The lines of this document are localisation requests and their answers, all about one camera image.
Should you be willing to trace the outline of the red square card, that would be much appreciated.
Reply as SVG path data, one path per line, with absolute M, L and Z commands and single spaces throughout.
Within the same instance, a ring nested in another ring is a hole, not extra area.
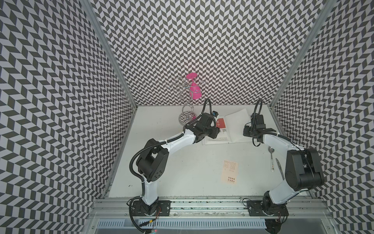
M 226 128 L 226 121 L 225 118 L 219 118 L 216 121 L 216 127 L 219 129 L 225 129 Z

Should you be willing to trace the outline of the white photo album bicycle cover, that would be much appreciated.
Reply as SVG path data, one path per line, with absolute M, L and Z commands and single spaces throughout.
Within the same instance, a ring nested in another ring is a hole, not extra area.
M 250 117 L 246 109 L 242 109 L 238 112 L 219 118 L 225 118 L 226 128 L 228 129 L 229 135 L 231 137 L 231 143 L 224 144 L 251 142 L 250 137 L 243 136 L 244 125 L 250 123 Z M 214 139 L 208 136 L 203 139 L 203 145 L 213 144 L 219 143 L 215 142 Z

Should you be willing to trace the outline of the pale pink card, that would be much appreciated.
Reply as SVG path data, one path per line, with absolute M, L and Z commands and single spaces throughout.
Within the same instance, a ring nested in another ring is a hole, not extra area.
M 226 184 L 237 184 L 238 180 L 238 163 L 224 160 L 221 181 Z

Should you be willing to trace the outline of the white calligraphy card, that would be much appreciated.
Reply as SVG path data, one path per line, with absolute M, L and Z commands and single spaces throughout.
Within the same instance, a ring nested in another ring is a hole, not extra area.
M 231 137 L 229 135 L 228 129 L 220 128 L 220 132 L 217 135 L 217 137 L 214 139 L 214 141 L 219 144 L 231 143 Z

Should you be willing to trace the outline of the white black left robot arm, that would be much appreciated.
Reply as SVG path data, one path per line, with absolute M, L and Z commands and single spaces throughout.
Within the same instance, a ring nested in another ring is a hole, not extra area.
M 206 99 L 200 115 L 187 122 L 181 133 L 161 141 L 152 138 L 131 158 L 129 171 L 141 181 L 142 194 L 137 199 L 145 215 L 159 211 L 157 181 L 165 171 L 168 157 L 184 147 L 201 142 L 205 137 L 215 139 L 220 132 L 216 126 L 217 117 L 211 100 Z

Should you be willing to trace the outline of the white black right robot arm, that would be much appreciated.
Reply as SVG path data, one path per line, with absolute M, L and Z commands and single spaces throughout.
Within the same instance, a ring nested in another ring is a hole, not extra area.
M 267 145 L 270 153 L 286 158 L 282 182 L 264 193 L 262 200 L 246 200 L 250 216 L 287 217 L 287 203 L 299 193 L 309 191 L 324 184 L 321 156 L 313 148 L 304 148 L 286 136 L 267 128 L 261 114 L 262 99 L 258 99 L 250 124 L 245 124 L 243 135 L 252 138 L 254 146 Z

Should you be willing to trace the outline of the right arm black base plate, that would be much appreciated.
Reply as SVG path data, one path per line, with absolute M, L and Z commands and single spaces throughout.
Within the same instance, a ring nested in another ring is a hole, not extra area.
M 277 205 L 269 203 L 264 205 L 263 202 L 259 200 L 247 200 L 246 204 L 250 216 L 289 216 L 289 212 L 285 204 Z

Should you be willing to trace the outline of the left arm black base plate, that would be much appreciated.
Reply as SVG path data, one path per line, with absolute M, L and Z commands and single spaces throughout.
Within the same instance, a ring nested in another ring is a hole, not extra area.
M 135 200 L 130 208 L 133 216 L 169 216 L 171 209 L 170 200 L 157 200 L 152 205 L 147 205 L 143 200 Z

